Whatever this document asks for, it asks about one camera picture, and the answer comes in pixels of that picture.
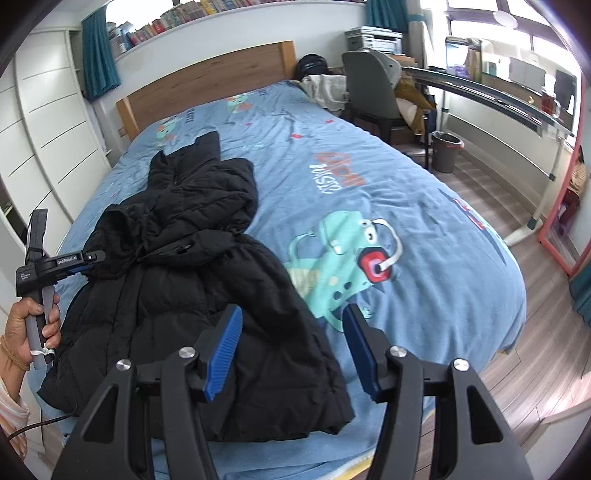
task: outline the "blue bedsheet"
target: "blue bedsheet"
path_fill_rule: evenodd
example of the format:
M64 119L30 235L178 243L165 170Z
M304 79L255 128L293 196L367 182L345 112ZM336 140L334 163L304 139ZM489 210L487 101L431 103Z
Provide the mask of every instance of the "blue bedsheet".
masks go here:
M222 158L254 164L259 209L248 233L278 255L324 326L356 413L335 436L211 443L220 478L320 478L375 447L384 408L363 393L341 333L347 303L356 302L392 342L433 362L461 356L481 370L514 344L525 321L525 287L497 233L408 157L287 82L148 127L99 186L61 250L81 249L105 207L146 187L158 150L173 152L214 129ZM62 318L84 282L79 274L59 283ZM42 378L31 375L34 391ZM160 442L154 449L163 451ZM162 454L155 465L166 472Z

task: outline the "striped sleeve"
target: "striped sleeve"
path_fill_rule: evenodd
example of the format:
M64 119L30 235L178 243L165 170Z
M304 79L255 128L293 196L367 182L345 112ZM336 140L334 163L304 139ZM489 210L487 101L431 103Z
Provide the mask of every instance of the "striped sleeve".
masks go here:
M18 403L15 402L8 395L6 385L0 378L0 427L6 436L26 426L30 416L31 412L24 400L20 398ZM10 443L17 454L24 459L27 455L26 435L13 438Z

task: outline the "white wardrobe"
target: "white wardrobe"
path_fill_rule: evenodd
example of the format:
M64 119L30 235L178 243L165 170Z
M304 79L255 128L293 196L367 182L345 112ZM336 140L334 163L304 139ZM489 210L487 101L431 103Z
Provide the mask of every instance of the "white wardrobe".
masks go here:
M111 169L80 92L70 31L30 34L1 77L0 152L0 179L25 225L34 209L48 209L45 248L55 254Z

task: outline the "red headphone ear cup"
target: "red headphone ear cup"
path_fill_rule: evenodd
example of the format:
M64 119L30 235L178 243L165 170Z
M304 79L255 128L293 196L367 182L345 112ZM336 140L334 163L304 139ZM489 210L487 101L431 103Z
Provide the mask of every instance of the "red headphone ear cup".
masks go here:
M379 264L388 258L386 250L381 247L369 247L361 250L357 264L371 283L379 283L390 278L392 267L379 271Z

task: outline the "dinosaur eye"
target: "dinosaur eye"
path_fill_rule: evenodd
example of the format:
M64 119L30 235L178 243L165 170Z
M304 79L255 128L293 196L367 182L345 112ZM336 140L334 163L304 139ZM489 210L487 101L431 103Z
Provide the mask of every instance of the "dinosaur eye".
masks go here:
M367 227L365 229L365 239L368 241L369 244L373 245L375 242L378 241L378 234L375 231L373 226Z

